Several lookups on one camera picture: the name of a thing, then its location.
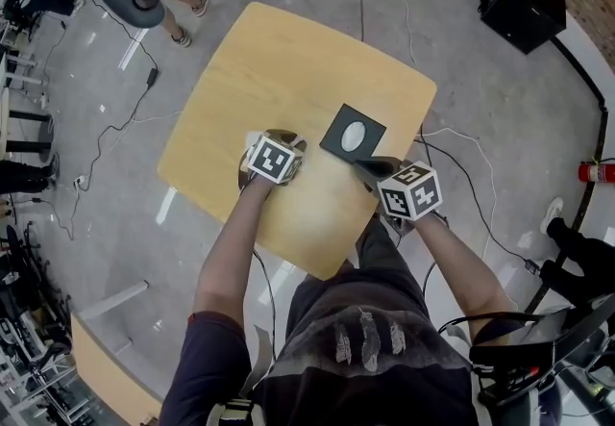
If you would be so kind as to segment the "person's right forearm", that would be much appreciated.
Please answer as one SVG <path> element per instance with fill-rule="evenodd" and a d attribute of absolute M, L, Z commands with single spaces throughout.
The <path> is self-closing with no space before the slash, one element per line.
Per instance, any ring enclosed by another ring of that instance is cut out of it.
<path fill-rule="evenodd" d="M 437 216 L 429 213 L 414 225 L 466 317 L 513 311 L 494 272 Z"/>

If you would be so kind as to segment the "person's dark printed t-shirt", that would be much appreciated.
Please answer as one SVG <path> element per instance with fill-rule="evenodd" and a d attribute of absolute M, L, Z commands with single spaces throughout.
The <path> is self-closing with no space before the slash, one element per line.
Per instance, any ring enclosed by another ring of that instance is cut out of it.
<path fill-rule="evenodd" d="M 479 426 L 468 364 L 418 313 L 309 313 L 246 389 L 250 371 L 235 321 L 192 315 L 160 426 L 207 426 L 239 398 L 262 426 Z"/>

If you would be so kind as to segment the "group of black office chairs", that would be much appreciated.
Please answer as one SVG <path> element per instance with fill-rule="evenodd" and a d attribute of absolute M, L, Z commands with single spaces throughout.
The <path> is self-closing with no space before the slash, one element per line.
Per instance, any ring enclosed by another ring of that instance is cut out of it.
<path fill-rule="evenodd" d="M 63 382 L 75 371 L 71 343 L 39 291 L 13 226 L 0 231 L 0 407 L 19 426 L 27 414 L 70 426 Z"/>

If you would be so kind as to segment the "person's dark trousers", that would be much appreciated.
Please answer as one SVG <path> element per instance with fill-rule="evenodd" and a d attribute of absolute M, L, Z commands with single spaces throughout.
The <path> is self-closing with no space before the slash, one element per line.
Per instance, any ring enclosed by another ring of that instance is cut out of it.
<path fill-rule="evenodd" d="M 418 313 L 430 318 L 416 279 L 376 214 L 359 237 L 356 251 L 358 268 L 345 261 L 330 279 L 320 280 L 308 274 L 296 288 L 286 323 L 286 339 L 290 338 L 301 319 L 328 289 L 354 282 L 376 283 L 392 288 L 408 298 Z"/>

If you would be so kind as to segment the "red fire extinguisher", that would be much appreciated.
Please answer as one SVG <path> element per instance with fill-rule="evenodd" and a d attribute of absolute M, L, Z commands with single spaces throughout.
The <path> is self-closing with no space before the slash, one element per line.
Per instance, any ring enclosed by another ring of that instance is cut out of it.
<path fill-rule="evenodd" d="M 615 184 L 615 158 L 581 163 L 578 179 L 584 183 Z"/>

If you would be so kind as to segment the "black cabinet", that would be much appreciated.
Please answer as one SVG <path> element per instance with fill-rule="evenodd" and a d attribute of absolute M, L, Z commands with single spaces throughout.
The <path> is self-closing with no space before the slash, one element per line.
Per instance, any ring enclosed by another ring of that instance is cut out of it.
<path fill-rule="evenodd" d="M 566 0 L 480 0 L 480 19 L 527 55 L 567 27 Z"/>

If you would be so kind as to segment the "black round-base table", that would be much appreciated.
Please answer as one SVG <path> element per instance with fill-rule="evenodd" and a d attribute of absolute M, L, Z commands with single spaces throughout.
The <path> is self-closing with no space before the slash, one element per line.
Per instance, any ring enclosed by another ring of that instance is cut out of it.
<path fill-rule="evenodd" d="M 55 122 L 50 113 L 3 108 L 0 111 L 0 160 L 48 163 L 52 156 Z"/>

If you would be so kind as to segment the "black backpack equipment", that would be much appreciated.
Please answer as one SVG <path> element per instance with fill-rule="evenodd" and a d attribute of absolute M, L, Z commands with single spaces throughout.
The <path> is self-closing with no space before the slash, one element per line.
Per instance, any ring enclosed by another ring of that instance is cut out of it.
<path fill-rule="evenodd" d="M 531 314 L 523 327 L 472 346 L 470 361 L 487 381 L 479 401 L 501 408 L 541 387 L 560 365 L 592 366 L 605 352 L 607 319 L 613 314 L 615 294 L 610 294 L 581 307 Z"/>

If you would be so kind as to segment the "black tissue box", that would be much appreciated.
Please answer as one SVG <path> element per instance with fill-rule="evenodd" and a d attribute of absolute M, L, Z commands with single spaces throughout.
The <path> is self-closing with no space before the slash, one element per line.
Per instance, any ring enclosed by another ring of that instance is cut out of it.
<path fill-rule="evenodd" d="M 362 121 L 366 126 L 365 138 L 357 150 L 347 153 L 341 148 L 341 136 L 346 127 L 357 120 Z M 385 131 L 386 127 L 378 121 L 344 104 L 321 139 L 320 147 L 346 163 L 353 163 L 356 160 L 371 157 Z"/>

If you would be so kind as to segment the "wooden table with white legs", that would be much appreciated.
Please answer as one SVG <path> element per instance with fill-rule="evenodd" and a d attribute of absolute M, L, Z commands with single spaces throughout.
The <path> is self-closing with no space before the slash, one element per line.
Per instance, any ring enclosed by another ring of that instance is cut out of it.
<path fill-rule="evenodd" d="M 160 426 L 161 399 L 112 354 L 86 323 L 138 296 L 148 287 L 149 284 L 142 280 L 70 315 L 72 354 L 79 377 L 130 426 Z"/>

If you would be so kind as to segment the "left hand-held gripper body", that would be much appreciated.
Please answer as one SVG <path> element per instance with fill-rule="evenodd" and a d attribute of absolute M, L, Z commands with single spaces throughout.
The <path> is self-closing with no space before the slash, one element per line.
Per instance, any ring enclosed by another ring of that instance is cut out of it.
<path fill-rule="evenodd" d="M 262 133 L 251 155 L 248 167 L 277 185 L 285 185 L 297 174 L 293 173 L 295 152 L 292 142 L 302 138 L 295 133 Z"/>

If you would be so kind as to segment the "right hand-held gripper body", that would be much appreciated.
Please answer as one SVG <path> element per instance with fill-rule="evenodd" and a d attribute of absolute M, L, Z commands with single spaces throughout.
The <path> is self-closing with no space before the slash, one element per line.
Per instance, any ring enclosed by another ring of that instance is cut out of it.
<path fill-rule="evenodd" d="M 443 202 L 436 171 L 423 162 L 409 163 L 375 183 L 384 220 L 398 235 L 414 229 L 414 222 Z"/>

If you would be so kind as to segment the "person's left forearm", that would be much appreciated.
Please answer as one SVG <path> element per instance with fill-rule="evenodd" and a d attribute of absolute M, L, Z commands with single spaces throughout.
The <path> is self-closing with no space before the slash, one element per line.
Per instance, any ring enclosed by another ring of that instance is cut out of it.
<path fill-rule="evenodd" d="M 275 185 L 255 176 L 240 193 L 201 268 L 193 311 L 244 322 L 243 305 L 263 206 Z"/>

